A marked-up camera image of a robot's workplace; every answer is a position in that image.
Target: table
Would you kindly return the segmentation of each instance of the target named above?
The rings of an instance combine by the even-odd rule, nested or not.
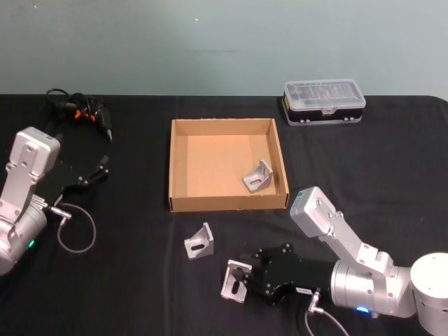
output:
[[[113,144],[91,127],[66,127],[61,153],[77,164],[96,162],[104,151],[111,157],[108,180],[78,199],[97,223],[97,243],[70,255],[57,245],[57,223],[49,223],[0,279],[0,335],[306,335],[307,297],[275,308],[224,300],[225,265],[284,242],[303,258],[335,255],[306,238],[287,211],[170,213],[173,118],[275,118],[292,200],[298,190],[320,186],[360,238],[397,265],[446,252],[448,104],[434,97],[366,100],[359,124],[301,128],[286,123],[277,97],[105,96]],[[42,103],[43,96],[0,96],[2,164],[14,134],[36,122]],[[188,261],[183,240],[204,221],[214,255]],[[325,308],[353,336],[426,335],[416,317],[372,320]],[[311,327],[316,335],[339,335],[323,316]]]

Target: blue led light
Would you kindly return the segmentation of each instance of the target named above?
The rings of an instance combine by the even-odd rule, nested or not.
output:
[[[357,307],[357,308],[356,308],[356,311],[357,311],[357,312],[360,312],[360,313],[364,313],[364,314],[370,314],[369,309],[367,309],[367,308],[365,308],[365,307]]]

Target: teal wall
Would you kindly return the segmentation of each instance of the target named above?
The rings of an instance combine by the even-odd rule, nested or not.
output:
[[[448,1],[1,0],[0,93],[280,95],[354,78],[448,99]]]

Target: gray cable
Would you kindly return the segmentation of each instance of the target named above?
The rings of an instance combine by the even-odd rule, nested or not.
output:
[[[335,325],[339,327],[339,329],[344,333],[345,336],[350,336],[350,334],[347,332],[347,330],[345,330],[345,328],[342,326],[342,324],[332,314],[328,313],[325,310],[322,310],[322,314],[325,314],[326,316],[328,316],[331,319],[331,321],[333,321],[335,323]],[[309,324],[308,324],[308,311],[305,312],[304,319],[305,319],[305,327],[307,327],[308,333],[311,336],[314,336],[314,333],[311,331],[311,328],[309,327]]]
[[[66,206],[66,207],[73,207],[73,208],[75,208],[77,210],[81,210],[90,219],[90,222],[92,224],[92,229],[93,229],[93,238],[92,238],[92,242],[90,243],[90,245],[87,246],[86,248],[83,248],[82,250],[73,250],[73,249],[67,247],[67,245],[65,245],[62,242],[62,240],[61,240],[61,231],[62,231],[62,227],[64,226],[62,224],[62,225],[59,226],[59,229],[57,229],[57,241],[59,242],[59,245],[65,251],[70,252],[70,253],[77,253],[77,254],[79,254],[79,253],[84,253],[84,252],[89,251],[92,248],[93,244],[95,243],[95,240],[97,240],[97,227],[95,226],[95,222],[93,221],[93,218],[91,217],[91,215],[86,210],[84,210],[83,208],[81,208],[80,206],[77,206],[75,204],[59,203],[59,205]]]

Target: cardboard box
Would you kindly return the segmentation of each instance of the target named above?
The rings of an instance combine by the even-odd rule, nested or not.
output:
[[[242,179],[264,159],[271,185],[251,194]],[[176,119],[171,124],[171,211],[285,209],[289,189],[274,119]]]

